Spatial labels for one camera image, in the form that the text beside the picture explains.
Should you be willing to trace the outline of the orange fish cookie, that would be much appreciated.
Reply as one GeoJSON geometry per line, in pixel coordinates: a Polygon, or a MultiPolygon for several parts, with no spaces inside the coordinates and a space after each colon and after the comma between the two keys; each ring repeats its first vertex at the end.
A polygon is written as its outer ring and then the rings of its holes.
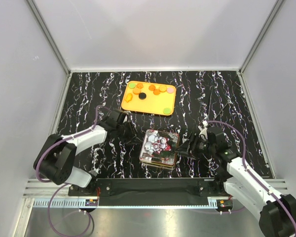
{"type": "Polygon", "coordinates": [[[126,101],[126,103],[128,103],[128,102],[130,102],[132,100],[132,98],[133,98],[133,94],[132,93],[128,93],[125,96],[124,100],[126,101]]]}

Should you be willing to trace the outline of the gold cookie tin box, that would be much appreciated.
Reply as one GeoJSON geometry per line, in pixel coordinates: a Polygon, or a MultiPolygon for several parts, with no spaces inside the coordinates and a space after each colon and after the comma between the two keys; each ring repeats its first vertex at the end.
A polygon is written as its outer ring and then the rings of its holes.
{"type": "Polygon", "coordinates": [[[154,166],[169,170],[173,170],[175,168],[175,161],[169,158],[145,158],[140,159],[140,162],[148,166],[154,166]]]}

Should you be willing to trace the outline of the gold tin lid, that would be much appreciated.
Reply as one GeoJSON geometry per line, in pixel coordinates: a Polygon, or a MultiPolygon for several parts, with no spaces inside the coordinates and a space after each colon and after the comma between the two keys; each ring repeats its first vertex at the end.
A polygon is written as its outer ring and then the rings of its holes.
{"type": "Polygon", "coordinates": [[[177,162],[177,148],[180,141],[179,134],[148,129],[145,133],[143,145],[139,155],[140,159],[145,158],[169,158],[177,162]]]}

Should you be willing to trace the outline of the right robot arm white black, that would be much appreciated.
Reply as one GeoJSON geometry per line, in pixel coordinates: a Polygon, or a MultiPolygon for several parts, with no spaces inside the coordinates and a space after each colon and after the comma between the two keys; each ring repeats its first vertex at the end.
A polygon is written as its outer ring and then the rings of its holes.
{"type": "Polygon", "coordinates": [[[296,237],[296,199],[284,195],[246,162],[245,155],[229,145],[220,128],[203,127],[176,148],[184,157],[211,156],[218,164],[217,174],[205,189],[220,196],[236,198],[258,220],[266,237],[296,237]]]}

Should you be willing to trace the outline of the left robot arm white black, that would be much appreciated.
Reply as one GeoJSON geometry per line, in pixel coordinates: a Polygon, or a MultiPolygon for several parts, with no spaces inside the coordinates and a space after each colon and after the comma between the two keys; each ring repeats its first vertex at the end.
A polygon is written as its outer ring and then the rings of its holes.
{"type": "Polygon", "coordinates": [[[78,186],[87,196],[94,194],[96,175],[75,167],[74,161],[84,150],[110,139],[119,139],[124,145],[141,142],[127,112],[113,110],[81,132],[49,135],[33,164],[36,178],[44,183],[78,186]]]}

